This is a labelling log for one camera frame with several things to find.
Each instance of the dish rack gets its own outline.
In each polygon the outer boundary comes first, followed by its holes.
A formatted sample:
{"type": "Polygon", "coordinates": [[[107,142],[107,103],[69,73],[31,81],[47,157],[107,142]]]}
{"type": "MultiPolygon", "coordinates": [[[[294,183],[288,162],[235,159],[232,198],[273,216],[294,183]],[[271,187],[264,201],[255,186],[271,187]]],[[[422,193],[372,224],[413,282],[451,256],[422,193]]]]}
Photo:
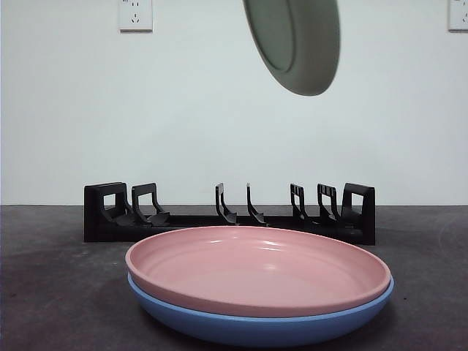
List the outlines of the dish rack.
{"type": "Polygon", "coordinates": [[[166,211],[157,200],[155,183],[132,187],[132,205],[127,199],[127,185],[123,182],[95,184],[84,189],[84,241],[139,241],[151,235],[188,227],[214,225],[250,225],[300,230],[324,235],[351,244],[375,245],[375,189],[370,186],[346,183],[341,212],[336,204],[336,188],[317,185],[319,215],[306,212],[304,189],[290,184],[291,214],[289,216],[260,213],[251,200],[247,184],[248,215],[232,212],[224,201],[224,184],[215,186],[217,215],[174,215],[166,211]],[[151,194],[153,214],[140,208],[139,197],[151,194]],[[352,206],[352,195],[363,198],[361,212],[352,206]],[[107,207],[104,197],[115,196],[115,205],[107,207]],[[323,205],[322,197],[329,197],[331,206],[323,205]]]}

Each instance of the wall socket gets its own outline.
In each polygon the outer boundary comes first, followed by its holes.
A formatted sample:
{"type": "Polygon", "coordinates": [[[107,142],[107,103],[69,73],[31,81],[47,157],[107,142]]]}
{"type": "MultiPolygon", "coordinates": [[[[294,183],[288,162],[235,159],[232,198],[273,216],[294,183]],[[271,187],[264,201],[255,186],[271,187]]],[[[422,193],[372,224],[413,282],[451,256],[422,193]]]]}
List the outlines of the wall socket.
{"type": "Polygon", "coordinates": [[[119,0],[121,31],[153,31],[152,0],[119,0]]]}
{"type": "Polygon", "coordinates": [[[449,0],[448,30],[468,31],[468,0],[449,0]]]}

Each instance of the dark countertop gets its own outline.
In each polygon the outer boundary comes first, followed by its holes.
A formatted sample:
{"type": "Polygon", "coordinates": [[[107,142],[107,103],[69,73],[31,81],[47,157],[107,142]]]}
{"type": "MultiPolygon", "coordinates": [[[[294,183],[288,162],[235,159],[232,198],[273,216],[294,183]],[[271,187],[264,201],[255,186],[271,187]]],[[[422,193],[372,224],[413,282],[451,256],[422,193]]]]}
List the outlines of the dark countertop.
{"type": "MultiPolygon", "coordinates": [[[[132,243],[82,241],[80,206],[1,207],[2,350],[245,350],[153,320],[127,284],[132,243]]],[[[378,206],[377,245],[364,248],[392,271],[390,303],[353,333],[290,350],[468,350],[468,206],[378,206]]]]}

